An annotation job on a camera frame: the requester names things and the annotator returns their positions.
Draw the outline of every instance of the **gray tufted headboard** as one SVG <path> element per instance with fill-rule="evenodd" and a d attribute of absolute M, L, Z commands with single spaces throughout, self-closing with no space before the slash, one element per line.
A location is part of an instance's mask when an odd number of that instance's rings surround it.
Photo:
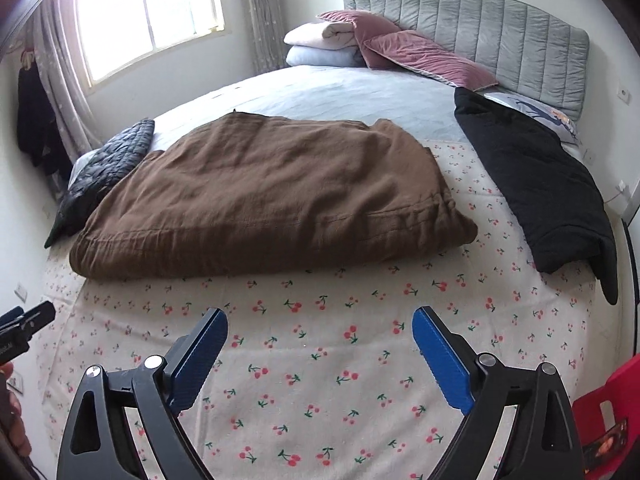
<path fill-rule="evenodd" d="M 505 88 L 580 117 L 589 37 L 543 10 L 516 0 L 344 0 L 344 8 L 418 30 Z"/>

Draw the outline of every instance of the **brown garment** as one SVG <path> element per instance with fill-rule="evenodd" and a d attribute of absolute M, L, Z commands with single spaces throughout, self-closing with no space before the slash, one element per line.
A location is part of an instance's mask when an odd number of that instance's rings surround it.
<path fill-rule="evenodd" d="M 389 120 L 234 112 L 153 152 L 74 244 L 88 278 L 340 267 L 471 243 L 428 148 Z"/>

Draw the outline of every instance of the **window frame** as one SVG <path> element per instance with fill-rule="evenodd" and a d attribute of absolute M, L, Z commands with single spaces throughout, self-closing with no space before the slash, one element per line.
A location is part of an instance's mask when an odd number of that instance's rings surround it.
<path fill-rule="evenodd" d="M 77 0 L 61 0 L 60 1 L 60 14 L 63 23 L 63 29 L 66 32 L 67 43 L 69 50 L 71 51 L 72 56 L 72 64 L 76 73 L 78 74 L 79 81 L 81 83 L 82 89 L 85 94 L 91 94 L 95 91 L 95 89 L 100 88 L 100 86 L 107 82 L 110 78 L 115 75 L 121 74 L 123 72 L 128 72 L 132 69 L 132 67 L 138 65 L 140 62 L 147 60 L 153 56 L 158 56 L 163 52 L 171 51 L 175 48 L 180 47 L 181 45 L 187 44 L 190 41 L 201 40 L 202 38 L 208 38 L 213 35 L 223 35 L 228 31 L 225 27 L 224 15 L 222 10 L 222 1 L 221 0 L 211 0 L 212 11 L 214 18 L 216 20 L 216 26 L 210 28 L 207 32 L 203 32 L 201 34 L 194 34 L 188 38 L 177 41 L 175 43 L 165 45 L 162 47 L 157 47 L 154 39 L 153 30 L 149 21 L 149 14 L 147 9 L 146 0 L 143 0 L 143 5 L 145 9 L 146 16 L 146 24 L 149 31 L 149 37 L 151 39 L 152 49 L 149 52 L 145 52 L 141 56 L 137 56 L 134 59 L 126 62 L 125 64 L 117 67 L 116 69 L 110 71 L 106 75 L 94 79 L 91 75 L 91 71 L 89 70 L 88 63 L 86 60 L 84 47 L 82 46 L 82 37 L 80 33 L 80 26 L 78 23 L 78 1 Z"/>

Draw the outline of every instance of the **human hand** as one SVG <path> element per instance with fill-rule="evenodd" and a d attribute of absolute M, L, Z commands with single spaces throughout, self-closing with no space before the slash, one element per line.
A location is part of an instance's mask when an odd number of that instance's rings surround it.
<path fill-rule="evenodd" d="M 5 378 L 11 377 L 14 372 L 14 365 L 9 362 L 0 366 L 0 372 L 2 372 Z M 14 412 L 14 424 L 9 430 L 9 440 L 14 445 L 18 455 L 29 456 L 31 453 L 31 444 L 27 438 L 27 434 L 24 429 L 24 423 L 22 421 L 22 406 L 18 397 L 13 392 L 9 392 L 9 404 L 11 405 L 12 412 Z"/>

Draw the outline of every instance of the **red plastic stool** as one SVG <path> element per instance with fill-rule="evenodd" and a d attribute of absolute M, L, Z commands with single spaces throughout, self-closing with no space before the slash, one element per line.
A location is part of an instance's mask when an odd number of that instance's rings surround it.
<path fill-rule="evenodd" d="M 587 473 L 587 480 L 596 480 L 618 469 L 640 435 L 640 354 L 613 372 L 603 387 L 574 402 L 572 411 L 582 446 L 607 433 L 609 428 L 605 427 L 600 410 L 601 403 L 607 400 L 613 407 L 616 424 L 627 420 L 628 439 L 623 449 L 609 462 Z"/>

